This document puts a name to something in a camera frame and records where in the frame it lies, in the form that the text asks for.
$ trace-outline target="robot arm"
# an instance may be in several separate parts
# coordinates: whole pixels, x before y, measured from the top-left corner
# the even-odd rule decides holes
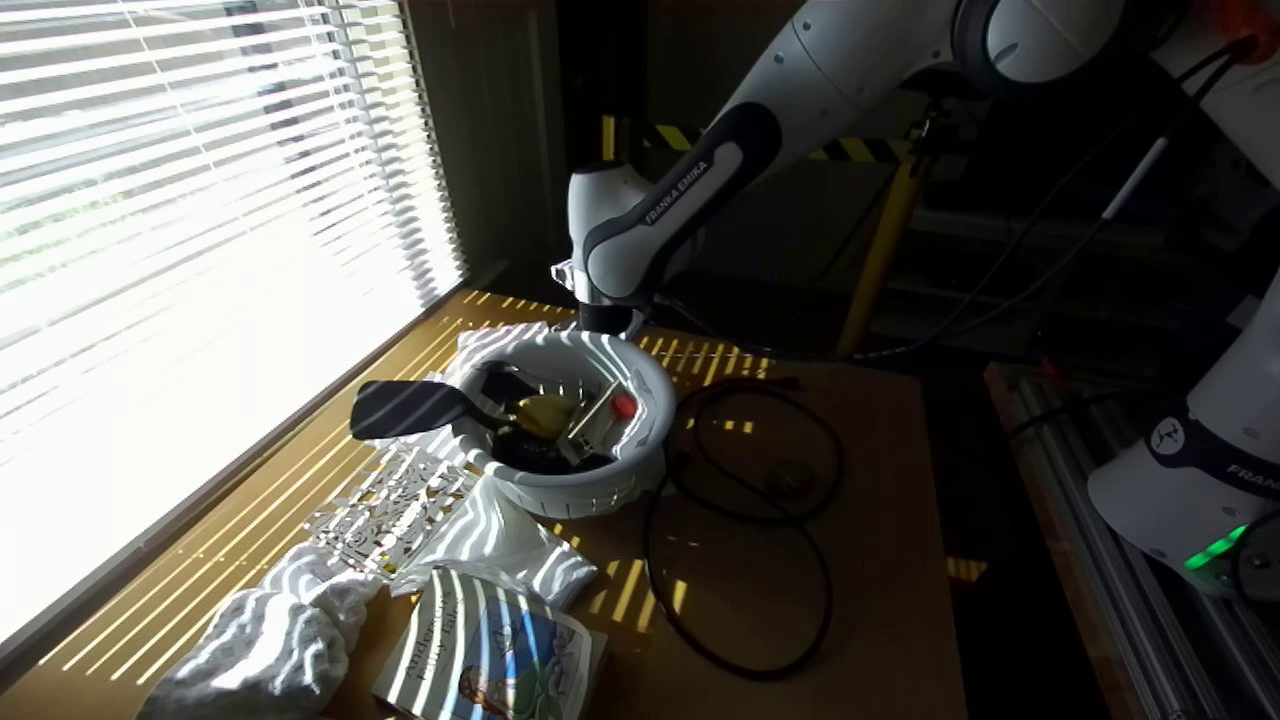
[[[1199,3],[1156,61],[1176,72],[1223,43],[1211,13],[1239,0]],[[1280,188],[1280,13],[1245,27],[1255,54],[1203,95],[1217,130]],[[1231,350],[1139,443],[1091,469],[1089,501],[1132,550],[1167,566],[1193,590],[1229,598],[1239,575],[1251,599],[1280,599],[1280,581],[1255,557],[1280,557],[1278,531],[1245,531],[1280,513],[1280,274]]]
[[[946,61],[950,20],[954,0],[808,0],[666,181],[650,185],[631,169],[574,178],[574,258],[553,278],[583,310],[580,326],[635,326],[631,314],[644,314],[671,254],[709,212]]]

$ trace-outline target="green light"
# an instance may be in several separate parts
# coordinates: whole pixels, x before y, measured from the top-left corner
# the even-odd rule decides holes
[[[1203,572],[1211,559],[1229,557],[1239,544],[1245,531],[1247,531],[1247,523],[1237,523],[1229,538],[1220,538],[1220,540],[1203,544],[1199,552],[1193,552],[1183,559],[1183,570],[1189,572]]]

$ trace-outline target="cable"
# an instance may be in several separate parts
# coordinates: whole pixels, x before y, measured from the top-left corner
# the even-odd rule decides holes
[[[1037,329],[1046,326],[1049,310],[1057,303],[1057,295],[1070,286],[1070,274],[1076,268],[1076,260],[1116,225],[1116,215],[1123,212],[1123,206],[1132,199],[1132,192],[1153,178],[1153,169],[1159,166],[1159,156],[1167,154],[1171,138],[1183,130],[1183,121],[1203,106],[1203,95],[1251,54],[1251,36],[1231,41],[1229,48],[1211,54],[1220,58],[1217,68],[1208,72],[1208,82],[1193,92],[1193,102],[1167,121],[1167,130],[1148,143],[1148,154],[1139,156],[1139,166],[1123,178],[1119,192],[1107,199],[1107,209],[1100,212],[1100,220],[1065,254],[1065,260],[1057,260],[1037,286],[1028,286],[1026,292],[1018,292],[1013,299],[996,303],[991,314],[984,314],[977,326],[988,326],[1019,303],[1028,303],[1031,295],[1042,295],[1042,289],[1049,289],[1037,303]]]
[[[1196,82],[1203,68],[1211,68],[1211,78],[1193,92],[1193,108],[1231,72],[1231,66],[1239,66],[1239,58],[1251,54],[1251,36],[1239,36],[1208,58],[1199,58],[1196,66],[1189,66],[1183,72],[1176,72],[1176,84]],[[900,360],[911,354],[924,354],[956,332],[972,332],[979,326],[999,322],[1003,314],[1026,310],[1031,295],[1042,295],[1046,289],[1053,289],[1057,278],[1070,278],[1070,268],[1107,231],[1114,215],[1132,199],[1138,185],[1156,169],[1156,159],[1167,150],[1171,130],[1189,117],[1189,108],[1167,124],[1163,138],[1153,139],[1153,150],[1143,154],[1143,159],[1138,166],[1138,171],[1128,171],[1128,181],[1119,185],[1119,192],[1114,195],[1114,206],[1106,209],[1106,215],[1046,274],[1037,278],[1028,289],[1019,289],[1018,295],[999,299],[996,310],[988,310],[977,322],[966,322],[972,303],[984,299],[984,292],[996,286],[996,278],[1007,268],[1007,260],[1028,245],[1031,228],[1046,220],[1046,212],[1128,133],[1132,121],[1116,124],[1091,154],[1086,154],[1046,195],[1042,206],[1007,231],[999,258],[988,264],[988,274],[966,292],[966,299],[919,339],[907,345],[892,345],[892,350],[871,350],[871,354],[852,354],[852,364],[885,364],[885,360]],[[680,322],[695,326],[709,337],[733,339],[741,345],[733,332],[713,329],[706,318],[695,318],[690,303],[659,295],[659,310],[671,310]],[[749,354],[765,354],[777,358],[777,350],[768,345],[741,345]]]
[[[1171,394],[1167,394],[1167,387],[1114,387],[1114,394],[1095,394],[1095,398],[1070,398],[1070,402],[1057,403],[1057,408],[1046,408],[1046,412],[1037,412],[1037,416],[1026,416],[1026,419],[1013,423],[1003,436],[1018,439],[1018,436],[1026,436],[1026,433],[1031,433],[1031,427],[1042,427],[1042,423],[1053,423],[1053,419],[1060,419],[1060,416],[1070,416],[1070,412],[1079,412],[1079,408],[1091,408],[1091,403],[1116,403],[1116,402],[1123,402],[1123,398],[1171,398]]]
[[[1199,78],[1211,61],[1223,61],[1199,88],[1196,88],[1196,106],[1220,84],[1220,78],[1251,48],[1251,41],[1231,41],[1217,54],[1208,54],[1203,61],[1196,61],[1193,68],[1183,68],[1176,82],[1189,84],[1193,78]],[[1065,278],[1076,258],[1086,258],[1089,245],[1100,242],[1106,225],[1128,206],[1138,181],[1148,178],[1148,169],[1163,156],[1163,143],[1156,139],[1143,159],[1138,166],[1138,171],[1128,178],[1128,185],[1114,195],[1107,206],[1107,220],[1091,225],[1065,260],[1057,260],[1042,282],[1031,282],[1026,292],[1007,295],[1003,303],[996,303],[991,314],[966,322],[966,314],[988,292],[988,286],[1003,274],[1003,264],[1018,258],[1018,248],[1031,236],[1031,225],[1042,225],[1042,215],[1070,192],[1070,185],[1076,185],[1076,178],[1086,178],[1119,138],[1128,124],[1116,124],[1089,156],[1079,156],[1049,192],[1046,199],[1019,220],[1019,228],[1007,236],[1007,245],[999,248],[999,258],[991,260],[991,268],[969,289],[969,295],[919,339],[911,345],[897,345],[897,350],[875,350],[875,354],[857,354],[857,364],[875,364],[875,360],[897,360],[919,350],[934,350],[936,339],[954,337],[954,332],[972,332],[1019,303],[1028,303],[1042,289],[1049,289],[1057,278]]]
[[[808,508],[784,508],[784,518],[772,508],[772,513],[741,513],[741,508],[728,508],[728,503],[715,503],[709,501],[706,493],[695,493],[683,476],[671,476],[671,484],[695,501],[700,508],[715,513],[715,518],[728,518],[728,521],[741,521],[741,523],[806,523],[813,518],[819,518],[837,493],[839,493],[839,479],[846,479],[846,449],[839,449],[839,436],[834,423],[825,423],[808,403],[800,403],[793,394],[793,381],[720,381],[706,394],[691,394],[683,402],[683,412],[691,419],[691,449],[700,454],[700,462],[709,462],[723,479],[741,484],[741,488],[752,488],[762,493],[749,476],[741,476],[735,469],[728,469],[713,449],[709,449],[709,427],[706,416],[713,416],[713,408],[720,408],[723,402],[741,402],[741,398],[765,398],[781,408],[789,408],[793,416],[800,416],[806,423],[813,423],[829,449],[834,449],[834,474],[829,474],[829,484],[819,488],[819,497],[808,503]]]
[[[1231,572],[1229,572],[1229,575],[1231,575],[1231,593],[1237,593],[1239,604],[1260,604],[1260,599],[1251,599],[1247,590],[1245,590],[1245,566],[1247,566],[1247,544],[1251,544],[1251,538],[1255,538],[1260,530],[1278,523],[1278,521],[1280,521],[1280,508],[1267,508],[1260,521],[1245,523],[1245,531],[1239,531],[1239,540],[1237,540]]]
[[[1163,27],[1153,31],[1153,48],[1167,43],[1189,16],[1193,16],[1193,0],[1176,0],[1176,7],[1167,7]]]
[[[829,260],[817,264],[817,274],[808,274],[806,286],[819,286],[837,268],[837,260],[865,236],[882,199],[887,195],[887,185],[892,185],[892,178],[882,181],[875,195],[865,206],[865,212],[852,220],[852,228],[839,236],[839,245],[829,254]]]
[[[680,416],[680,427],[683,427],[683,419],[691,419],[691,433],[700,433],[709,408],[715,408],[715,403],[723,403],[723,402],[733,402],[733,398],[765,398],[765,402],[777,402],[777,403],[800,412],[813,427],[819,427],[819,433],[834,439],[834,484],[829,484],[829,493],[825,493],[813,508],[806,508],[806,513],[784,508],[777,497],[768,497],[765,488],[756,488],[752,479],[743,479],[741,474],[733,474],[723,462],[715,462],[715,457],[709,454],[709,443],[695,436],[695,454],[700,454],[723,479],[733,479],[733,484],[743,488],[752,501],[762,501],[765,508],[772,508],[772,518],[752,518],[752,513],[735,513],[735,508],[713,503],[713,501],[706,501],[706,497],[690,497],[690,488],[691,488],[690,476],[667,474],[666,484],[654,493],[654,501],[650,501],[650,508],[644,508],[644,523],[641,523],[641,557],[644,557],[650,593],[654,593],[657,604],[666,608],[671,634],[677,634],[695,657],[706,657],[709,664],[715,664],[715,667],[723,667],[723,673],[733,673],[733,677],[743,677],[743,680],[784,680],[784,677],[800,673],[800,667],[825,649],[829,627],[834,627],[834,604],[837,604],[837,599],[834,599],[834,598],[837,598],[837,590],[834,590],[834,566],[829,566],[819,540],[808,531],[806,521],[813,521],[817,513],[825,513],[825,508],[834,503],[837,488],[846,484],[846,443],[839,443],[837,427],[834,427],[829,419],[819,419],[808,403],[800,403],[795,398],[789,398],[789,387],[795,387],[795,381],[715,381],[713,387],[691,394],[690,402],[680,402],[680,412],[677,412],[677,416]],[[657,552],[654,552],[654,531],[657,531],[657,518],[659,518],[659,503],[666,503],[666,488],[683,493],[690,501],[695,501],[695,508],[713,513],[713,518],[741,521],[741,523],[756,523],[756,530],[762,530],[762,523],[772,523],[772,530],[795,531],[795,540],[808,550],[808,557],[813,557],[813,566],[817,566],[817,584],[819,584],[819,617],[817,617],[817,627],[813,627],[813,635],[806,642],[806,649],[800,649],[795,657],[777,659],[777,664],[765,664],[765,667],[762,667],[762,664],[752,667],[752,664],[741,664],[741,659],[715,654],[709,642],[700,642],[695,627],[690,627],[690,623],[680,620],[680,612],[677,612],[677,604],[671,604],[671,593],[659,590],[659,572],[657,572],[657,559],[654,559],[654,557],[657,557]]]

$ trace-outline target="white bowl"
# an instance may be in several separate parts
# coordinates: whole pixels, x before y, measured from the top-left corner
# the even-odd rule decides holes
[[[467,457],[484,457],[484,476],[532,518],[583,521],[625,508],[666,476],[666,436],[677,419],[677,387],[667,371],[635,345],[576,329],[505,329],[466,350],[466,360],[446,376],[484,403],[479,383],[498,364],[514,364],[535,387],[593,394],[625,387],[635,398],[635,416],[611,443],[611,462],[583,474],[526,474],[490,457],[490,433],[462,423]]]

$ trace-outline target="wall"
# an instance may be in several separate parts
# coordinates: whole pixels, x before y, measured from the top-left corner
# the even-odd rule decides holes
[[[473,286],[546,295],[565,258],[555,0],[413,0]]]

